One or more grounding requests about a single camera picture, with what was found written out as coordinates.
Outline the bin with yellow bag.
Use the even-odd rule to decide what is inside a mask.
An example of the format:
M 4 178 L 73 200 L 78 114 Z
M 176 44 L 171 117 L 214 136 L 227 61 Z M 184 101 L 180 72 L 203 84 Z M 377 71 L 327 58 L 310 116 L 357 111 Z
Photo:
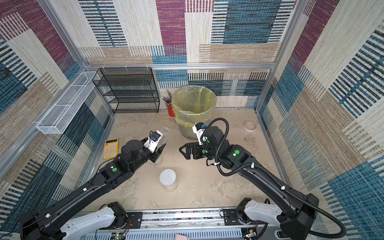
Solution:
M 172 107 L 182 136 L 189 140 L 197 139 L 192 127 L 197 123 L 207 123 L 215 111 L 217 97 L 203 86 L 186 86 L 172 95 Z

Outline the small jar with rice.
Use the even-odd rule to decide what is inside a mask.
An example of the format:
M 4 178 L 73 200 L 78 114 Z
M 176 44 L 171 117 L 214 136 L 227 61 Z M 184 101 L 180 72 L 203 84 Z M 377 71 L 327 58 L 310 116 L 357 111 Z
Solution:
M 160 145 L 166 144 L 167 140 L 170 136 L 171 130 L 168 127 L 162 127 L 160 129 L 160 132 L 162 133 L 162 138 L 159 142 Z

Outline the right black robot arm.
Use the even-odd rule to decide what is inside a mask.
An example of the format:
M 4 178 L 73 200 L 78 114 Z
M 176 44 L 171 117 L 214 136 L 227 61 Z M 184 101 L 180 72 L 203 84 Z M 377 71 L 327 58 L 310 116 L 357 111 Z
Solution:
M 240 175 L 275 203 L 273 206 L 244 198 L 237 207 L 237 216 L 242 224 L 262 221 L 279 226 L 284 237 L 292 240 L 304 240 L 308 235 L 339 239 L 347 234 L 340 220 L 319 208 L 319 199 L 315 195 L 295 190 L 263 167 L 245 148 L 230 144 L 227 140 L 229 129 L 229 123 L 224 118 L 216 118 L 208 125 L 197 123 L 192 127 L 197 142 L 185 144 L 179 151 L 187 160 L 212 160 L 213 163 L 206 165 L 216 167 L 224 177 Z M 313 231 L 318 214 L 334 222 L 340 231 L 333 234 Z

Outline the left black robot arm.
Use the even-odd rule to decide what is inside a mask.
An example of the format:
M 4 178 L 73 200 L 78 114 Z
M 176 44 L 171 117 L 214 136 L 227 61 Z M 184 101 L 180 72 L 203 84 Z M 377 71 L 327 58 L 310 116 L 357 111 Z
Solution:
M 52 206 L 37 213 L 20 216 L 22 240 L 56 240 L 67 236 L 62 227 L 78 212 L 99 197 L 116 189 L 147 161 L 156 162 L 165 145 L 154 151 L 144 146 L 145 140 L 130 140 L 121 153 L 102 167 L 88 182 Z

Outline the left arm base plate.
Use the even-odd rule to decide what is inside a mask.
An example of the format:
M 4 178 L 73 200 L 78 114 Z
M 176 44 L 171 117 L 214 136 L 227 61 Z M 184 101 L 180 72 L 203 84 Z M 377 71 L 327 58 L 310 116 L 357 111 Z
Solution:
M 143 212 L 127 212 L 125 215 L 117 217 L 111 226 L 100 230 L 120 231 L 139 229 L 142 224 Z

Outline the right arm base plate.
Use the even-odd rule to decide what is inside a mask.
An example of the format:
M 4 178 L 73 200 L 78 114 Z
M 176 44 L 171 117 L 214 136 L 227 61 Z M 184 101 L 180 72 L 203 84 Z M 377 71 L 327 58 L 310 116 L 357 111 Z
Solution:
M 219 214 L 224 220 L 225 226 L 256 226 L 257 224 L 259 224 L 259 226 L 263 226 L 265 224 L 263 221 L 241 220 L 235 208 L 221 209 Z

